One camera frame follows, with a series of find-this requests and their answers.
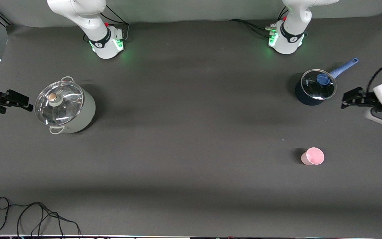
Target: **plastic cup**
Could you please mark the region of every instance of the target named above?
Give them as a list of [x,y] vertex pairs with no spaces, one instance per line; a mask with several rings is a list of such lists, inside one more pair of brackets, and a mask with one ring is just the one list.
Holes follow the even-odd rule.
[[305,165],[320,165],[324,159],[323,151],[319,148],[310,148],[301,156],[301,161]]

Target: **gray backdrop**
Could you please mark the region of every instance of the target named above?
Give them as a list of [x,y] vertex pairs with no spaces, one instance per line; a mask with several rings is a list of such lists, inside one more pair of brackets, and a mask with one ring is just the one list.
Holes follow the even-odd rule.
[[[184,20],[274,19],[281,0],[107,0],[124,20],[174,22]],[[51,11],[46,0],[0,0],[0,11],[17,25],[50,27],[75,24]],[[312,8],[314,18],[367,17],[382,13],[382,0],[341,0]],[[117,18],[106,9],[105,15]]]
[[[125,51],[103,60],[78,27],[11,28],[1,91],[33,102],[70,75],[97,113],[59,136],[33,113],[0,115],[0,197],[42,201],[85,234],[382,238],[382,125],[340,109],[382,66],[382,15],[315,19],[308,32],[280,55],[241,23],[133,24]],[[331,100],[294,98],[303,72],[354,57]],[[322,165],[299,161],[309,147]],[[0,233],[15,233],[11,213]],[[27,212],[21,232],[39,218]],[[59,233],[54,221],[45,233]]]

